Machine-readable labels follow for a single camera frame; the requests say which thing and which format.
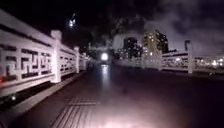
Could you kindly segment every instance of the bridge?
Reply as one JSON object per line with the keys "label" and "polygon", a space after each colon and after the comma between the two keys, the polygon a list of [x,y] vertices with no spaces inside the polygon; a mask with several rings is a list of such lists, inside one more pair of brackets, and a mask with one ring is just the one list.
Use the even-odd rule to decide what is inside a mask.
{"label": "bridge", "polygon": [[0,10],[0,128],[223,127],[223,57],[188,49],[99,65]]}

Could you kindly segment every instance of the distant light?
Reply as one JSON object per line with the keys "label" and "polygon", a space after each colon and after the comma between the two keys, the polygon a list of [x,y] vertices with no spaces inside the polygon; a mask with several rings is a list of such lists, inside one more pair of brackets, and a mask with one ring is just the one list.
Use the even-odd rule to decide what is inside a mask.
{"label": "distant light", "polygon": [[69,20],[69,27],[73,27],[75,25],[75,19]]}
{"label": "distant light", "polygon": [[214,61],[212,62],[212,65],[213,65],[213,66],[217,66],[218,63],[214,60]]}
{"label": "distant light", "polygon": [[107,60],[108,60],[108,54],[107,54],[107,53],[103,53],[103,54],[101,55],[101,60],[103,60],[103,61],[107,61]]}
{"label": "distant light", "polygon": [[223,59],[219,59],[219,62],[223,62]]}
{"label": "distant light", "polygon": [[16,100],[16,96],[12,96],[11,99],[12,99],[13,101],[15,101],[15,100]]}
{"label": "distant light", "polygon": [[178,62],[178,61],[180,61],[181,59],[178,57],[178,58],[176,58],[176,62]]}

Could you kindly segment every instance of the wet pavement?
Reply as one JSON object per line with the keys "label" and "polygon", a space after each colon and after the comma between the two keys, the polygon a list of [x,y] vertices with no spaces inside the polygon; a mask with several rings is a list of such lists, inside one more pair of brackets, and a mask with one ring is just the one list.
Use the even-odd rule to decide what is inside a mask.
{"label": "wet pavement", "polygon": [[223,128],[224,81],[99,66],[11,128]]}

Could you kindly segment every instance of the building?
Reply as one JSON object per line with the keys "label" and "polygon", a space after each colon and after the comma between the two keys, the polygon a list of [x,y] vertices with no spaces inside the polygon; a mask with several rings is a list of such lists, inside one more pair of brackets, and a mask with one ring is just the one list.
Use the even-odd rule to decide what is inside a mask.
{"label": "building", "polygon": [[159,30],[153,32],[146,32],[143,39],[143,45],[150,53],[168,53],[168,40],[166,35],[162,34]]}

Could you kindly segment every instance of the white fence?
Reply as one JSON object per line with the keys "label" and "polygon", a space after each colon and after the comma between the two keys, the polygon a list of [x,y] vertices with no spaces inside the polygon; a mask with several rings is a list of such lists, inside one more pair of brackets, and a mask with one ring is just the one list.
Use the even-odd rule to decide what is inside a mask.
{"label": "white fence", "polygon": [[224,73],[224,56],[196,57],[192,48],[189,51],[173,52],[158,55],[142,55],[141,58],[119,60],[118,64],[130,67],[154,68],[158,70],[174,70],[208,73]]}
{"label": "white fence", "polygon": [[0,10],[0,97],[85,70],[90,58],[60,40],[60,31],[46,36]]}

